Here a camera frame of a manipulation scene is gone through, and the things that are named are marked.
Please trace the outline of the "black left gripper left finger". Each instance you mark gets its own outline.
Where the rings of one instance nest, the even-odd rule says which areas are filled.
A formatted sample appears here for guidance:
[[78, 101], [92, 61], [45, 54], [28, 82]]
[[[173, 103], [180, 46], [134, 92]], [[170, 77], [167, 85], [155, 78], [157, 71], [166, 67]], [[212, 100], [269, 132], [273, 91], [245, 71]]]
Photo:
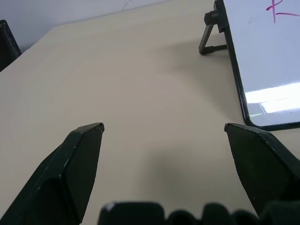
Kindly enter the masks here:
[[103, 123], [78, 127], [37, 167], [0, 225], [80, 225], [96, 179]]

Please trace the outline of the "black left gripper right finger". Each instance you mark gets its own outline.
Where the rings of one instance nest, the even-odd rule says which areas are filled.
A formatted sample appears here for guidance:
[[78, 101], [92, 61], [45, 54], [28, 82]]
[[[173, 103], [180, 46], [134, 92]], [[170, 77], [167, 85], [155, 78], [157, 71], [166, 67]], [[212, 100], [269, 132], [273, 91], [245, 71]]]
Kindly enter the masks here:
[[227, 123], [238, 177], [257, 215], [273, 201], [300, 201], [300, 160], [272, 133]]

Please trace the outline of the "black-framed whiteboard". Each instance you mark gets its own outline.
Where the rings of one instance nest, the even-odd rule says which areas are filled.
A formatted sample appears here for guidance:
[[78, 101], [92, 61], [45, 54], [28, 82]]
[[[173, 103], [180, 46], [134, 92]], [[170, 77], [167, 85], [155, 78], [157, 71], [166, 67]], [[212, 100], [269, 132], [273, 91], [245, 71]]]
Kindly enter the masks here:
[[246, 125], [300, 128], [300, 0], [217, 0]]

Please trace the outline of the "dark ribbed object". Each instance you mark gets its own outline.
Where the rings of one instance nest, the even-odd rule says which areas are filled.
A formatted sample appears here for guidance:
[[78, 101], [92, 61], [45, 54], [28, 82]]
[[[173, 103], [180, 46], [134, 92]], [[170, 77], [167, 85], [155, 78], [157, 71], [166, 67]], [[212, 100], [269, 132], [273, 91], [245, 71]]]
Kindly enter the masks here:
[[0, 20], [0, 72], [21, 54], [7, 21]]

